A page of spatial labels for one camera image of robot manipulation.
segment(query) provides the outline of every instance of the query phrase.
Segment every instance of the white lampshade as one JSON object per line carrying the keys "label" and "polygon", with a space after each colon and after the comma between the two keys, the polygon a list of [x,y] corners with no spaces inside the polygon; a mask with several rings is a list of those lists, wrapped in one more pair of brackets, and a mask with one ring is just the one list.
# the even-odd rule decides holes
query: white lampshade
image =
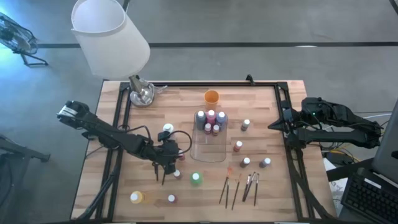
{"label": "white lampshade", "polygon": [[148,62],[148,43],[115,0],[78,0],[72,25],[94,75],[124,78]]}

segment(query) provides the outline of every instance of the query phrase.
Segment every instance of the orange cup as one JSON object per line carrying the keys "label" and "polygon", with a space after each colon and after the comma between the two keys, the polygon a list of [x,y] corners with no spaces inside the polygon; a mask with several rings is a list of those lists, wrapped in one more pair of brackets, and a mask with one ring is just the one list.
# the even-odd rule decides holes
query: orange cup
{"label": "orange cup", "polygon": [[218,93],[215,90],[207,90],[205,93],[206,109],[215,110],[218,103]]}

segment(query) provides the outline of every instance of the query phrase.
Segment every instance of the green paint bottle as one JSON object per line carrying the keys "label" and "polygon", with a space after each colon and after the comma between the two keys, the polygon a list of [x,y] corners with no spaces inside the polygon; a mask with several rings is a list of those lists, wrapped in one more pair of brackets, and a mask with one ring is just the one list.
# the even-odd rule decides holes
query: green paint bottle
{"label": "green paint bottle", "polygon": [[199,172],[194,172],[191,174],[191,184],[198,186],[203,182],[203,178]]}

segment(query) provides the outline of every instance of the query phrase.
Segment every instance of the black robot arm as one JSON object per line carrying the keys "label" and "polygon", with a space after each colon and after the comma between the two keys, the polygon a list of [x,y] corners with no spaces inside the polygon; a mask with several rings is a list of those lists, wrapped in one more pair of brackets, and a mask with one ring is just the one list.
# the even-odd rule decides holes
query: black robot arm
{"label": "black robot arm", "polygon": [[[354,129],[350,132],[328,132],[322,124]],[[288,144],[292,147],[305,148],[310,142],[348,142],[359,147],[374,148],[380,145],[381,127],[377,122],[356,116],[348,107],[331,103],[321,98],[306,98],[302,101],[302,110],[292,108],[284,110],[284,118],[268,128],[285,130]],[[305,129],[312,126],[314,131]]]}
{"label": "black robot arm", "polygon": [[[154,164],[161,165],[165,170],[165,174],[175,172],[175,161],[181,155],[178,153],[178,144],[173,140],[169,140],[170,135],[173,133],[159,133],[158,141],[163,141],[163,144],[154,146],[146,126],[130,130],[119,130],[100,120],[95,114],[90,112],[86,104],[78,101],[68,101],[57,114],[57,117],[60,122],[68,126],[87,130],[87,132],[82,134],[86,138],[98,136],[99,142],[108,149],[122,147],[133,156],[140,159],[148,159]],[[139,134],[128,133],[139,128],[146,128],[148,138]]]}

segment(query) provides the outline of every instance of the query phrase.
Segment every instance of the metal lamp head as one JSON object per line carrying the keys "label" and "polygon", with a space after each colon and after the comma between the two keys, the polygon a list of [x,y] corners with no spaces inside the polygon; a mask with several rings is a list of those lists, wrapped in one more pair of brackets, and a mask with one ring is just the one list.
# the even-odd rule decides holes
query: metal lamp head
{"label": "metal lamp head", "polygon": [[155,89],[138,75],[132,75],[130,79],[130,100],[135,106],[146,107],[152,104],[155,98]]}

